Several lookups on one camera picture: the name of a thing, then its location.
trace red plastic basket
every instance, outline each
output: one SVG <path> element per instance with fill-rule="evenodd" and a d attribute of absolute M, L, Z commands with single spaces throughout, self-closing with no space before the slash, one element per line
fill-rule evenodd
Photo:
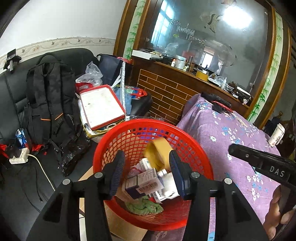
<path fill-rule="evenodd" d="M 112 162 L 118 150 L 123 150 L 126 157 L 123 170 L 123 177 L 125 177 L 130 167 L 144 157 L 147 143 L 157 137 L 166 138 L 172 148 L 177 151 L 180 159 L 189 163 L 193 171 L 213 179 L 209 159 L 196 140 L 176 126 L 150 119 L 126 121 L 106 133 L 94 154 L 94 173 L 100 172 L 106 163 Z M 165 200 L 162 204 L 164 208 L 162 213 L 145 216 L 129 213 L 117 203 L 114 197 L 106 201 L 106 204 L 125 221 L 139 228 L 155 231 L 184 227 L 190 208 L 190 201 L 183 201 L 181 197 Z"/>

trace silver screw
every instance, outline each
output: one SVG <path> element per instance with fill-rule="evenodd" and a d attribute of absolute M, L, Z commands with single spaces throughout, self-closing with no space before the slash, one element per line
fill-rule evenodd
<path fill-rule="evenodd" d="M 232 184 L 232 180 L 230 178 L 225 178 L 224 182 L 228 185 Z"/>
<path fill-rule="evenodd" d="M 193 173 L 191 173 L 191 176 L 194 178 L 198 178 L 198 177 L 200 177 L 200 174 L 198 172 L 193 172 Z"/>
<path fill-rule="evenodd" d="M 103 173 L 101 173 L 101 172 L 97 172 L 97 173 L 94 175 L 95 178 L 101 178 L 102 176 L 103 176 Z"/>
<path fill-rule="evenodd" d="M 65 179 L 65 180 L 63 180 L 63 184 L 64 184 L 64 185 L 68 185 L 70 182 L 71 182 L 70 179 Z"/>

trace backpack zipper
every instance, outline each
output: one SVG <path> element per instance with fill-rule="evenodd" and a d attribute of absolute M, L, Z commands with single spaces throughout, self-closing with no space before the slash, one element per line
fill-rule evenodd
<path fill-rule="evenodd" d="M 74 121 L 73 121 L 73 118 L 72 118 L 72 116 L 70 115 L 70 114 L 67 114 L 67 116 L 71 119 L 71 121 L 72 121 L 72 124 L 74 125 Z"/>

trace mirror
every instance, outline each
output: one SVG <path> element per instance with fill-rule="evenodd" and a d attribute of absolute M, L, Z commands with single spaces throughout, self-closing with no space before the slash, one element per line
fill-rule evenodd
<path fill-rule="evenodd" d="M 263 61 L 267 9 L 255 0 L 164 0 L 150 47 L 193 56 L 227 82 L 250 90 Z"/>

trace human hand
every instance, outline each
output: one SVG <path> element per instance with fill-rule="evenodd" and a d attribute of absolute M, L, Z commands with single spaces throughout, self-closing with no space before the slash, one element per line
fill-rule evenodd
<path fill-rule="evenodd" d="M 272 200 L 269 205 L 269 211 L 265 216 L 263 227 L 269 237 L 273 239 L 276 235 L 276 227 L 281 224 L 288 224 L 294 215 L 295 209 L 285 213 L 282 217 L 279 212 L 279 199 L 281 197 L 281 185 L 279 185 L 273 193 Z"/>

